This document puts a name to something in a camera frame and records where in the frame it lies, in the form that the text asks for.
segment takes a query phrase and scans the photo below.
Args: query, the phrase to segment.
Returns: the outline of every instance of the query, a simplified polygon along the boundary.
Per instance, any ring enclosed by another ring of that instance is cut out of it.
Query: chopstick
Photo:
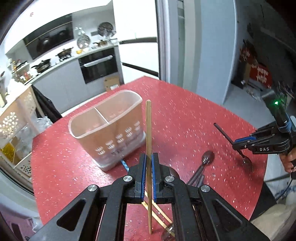
[[[172,223],[173,221],[162,211],[162,209],[152,200],[152,205],[157,209],[158,212],[169,222]]]
[[[148,210],[148,204],[143,201],[142,202],[142,205]],[[175,237],[175,234],[174,232],[172,231],[169,231],[168,228],[167,228],[167,225],[156,215],[155,212],[152,211],[152,216],[155,218],[155,220],[168,232],[170,233],[173,237]]]
[[[151,154],[152,154],[152,126],[151,126],[151,100],[146,101],[146,155],[147,155],[147,197],[148,197],[148,228],[149,234],[152,234],[152,167],[151,167]]]
[[[129,167],[126,164],[126,162],[124,160],[121,160],[121,164],[124,166],[124,168],[126,169],[126,171],[129,171]],[[160,214],[169,222],[172,223],[172,220],[164,213],[164,211],[162,211],[162,209],[152,200],[152,205],[160,212]]]

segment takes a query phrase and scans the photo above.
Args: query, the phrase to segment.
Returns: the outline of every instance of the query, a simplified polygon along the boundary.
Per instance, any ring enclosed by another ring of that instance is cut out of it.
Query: human hand
[[[291,173],[296,171],[296,167],[293,167],[293,164],[291,162],[296,159],[296,147],[293,148],[288,155],[280,154],[279,157],[281,159],[281,162],[283,163],[286,172]]]

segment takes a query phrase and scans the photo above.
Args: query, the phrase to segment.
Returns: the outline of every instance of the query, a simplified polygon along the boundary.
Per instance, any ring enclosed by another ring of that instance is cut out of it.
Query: red table
[[[254,172],[248,173],[242,167],[242,158],[213,123],[217,122],[232,139],[248,136],[255,129],[230,111],[192,92],[142,77],[85,104],[34,139],[33,188],[43,224],[88,185],[106,186],[126,174],[121,164],[108,172],[101,171],[68,131],[69,119],[74,114],[122,89],[141,95],[144,120],[145,101],[152,101],[152,151],[159,153],[160,163],[174,168],[186,182],[201,164],[202,154],[213,150],[215,159],[204,170],[205,182],[249,219],[262,188],[267,156],[245,151],[254,166]],[[139,154],[145,150],[145,146],[137,149],[126,158],[126,163],[136,165]],[[172,216],[170,205],[161,205],[161,208]],[[163,228],[155,220],[152,225],[153,234],[149,235],[146,209],[142,205],[128,205],[125,240],[160,240]]]

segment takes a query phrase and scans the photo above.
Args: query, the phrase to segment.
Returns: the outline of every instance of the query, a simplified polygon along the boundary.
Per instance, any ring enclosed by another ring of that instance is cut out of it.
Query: pot
[[[98,33],[102,37],[110,39],[114,34],[116,34],[116,31],[113,30],[113,25],[111,23],[103,22],[98,26]]]
[[[64,55],[70,54],[72,52],[72,48],[63,49],[63,51],[60,52],[60,53],[58,53],[56,56],[58,56],[59,58],[61,58]]]
[[[98,47],[102,47],[107,45],[107,41],[101,41],[101,42],[94,42],[93,43],[95,46],[97,45]]]
[[[47,70],[51,67],[50,60],[51,60],[50,58],[47,60],[42,60],[40,64],[34,65],[31,68],[35,68],[38,73],[43,73],[45,70]]]

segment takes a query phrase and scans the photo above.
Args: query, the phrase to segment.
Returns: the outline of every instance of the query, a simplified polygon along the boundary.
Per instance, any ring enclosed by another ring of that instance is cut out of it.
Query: frying pan
[[[50,58],[46,59],[46,60],[42,60],[40,62],[40,64],[38,65],[34,65],[31,68],[35,68],[37,70],[38,73],[42,73],[44,72],[46,69],[48,69],[50,67]]]
[[[63,49],[62,52],[58,53],[56,56],[58,56],[59,58],[66,55],[66,54],[70,54],[72,51],[72,48],[68,48],[68,49]]]
[[[101,47],[101,46],[106,45],[107,41],[94,42],[93,44],[97,44],[99,47]]]

